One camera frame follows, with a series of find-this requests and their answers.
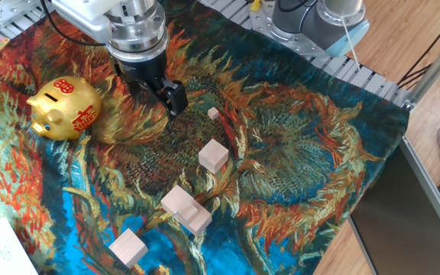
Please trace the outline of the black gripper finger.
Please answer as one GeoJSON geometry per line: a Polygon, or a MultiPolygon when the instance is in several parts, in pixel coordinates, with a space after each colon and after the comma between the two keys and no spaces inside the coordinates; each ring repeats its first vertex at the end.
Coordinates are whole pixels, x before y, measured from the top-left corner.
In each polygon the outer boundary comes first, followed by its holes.
{"type": "Polygon", "coordinates": [[[127,86],[132,97],[137,100],[149,99],[154,94],[150,85],[143,80],[132,80],[127,86]]]}
{"type": "Polygon", "coordinates": [[[166,110],[170,121],[181,114],[189,105],[186,90],[179,80],[166,77],[140,80],[138,84],[146,89],[166,110]]]}

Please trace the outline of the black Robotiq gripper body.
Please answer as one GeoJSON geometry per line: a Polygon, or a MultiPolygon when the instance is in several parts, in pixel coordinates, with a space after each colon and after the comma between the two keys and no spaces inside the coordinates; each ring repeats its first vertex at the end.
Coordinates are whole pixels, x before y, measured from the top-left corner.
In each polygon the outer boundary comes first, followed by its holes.
{"type": "Polygon", "coordinates": [[[127,83],[134,81],[146,83],[154,92],[164,88],[162,79],[165,78],[167,66],[167,54],[165,50],[156,57],[141,62],[124,61],[111,54],[108,56],[114,73],[127,83]]]}

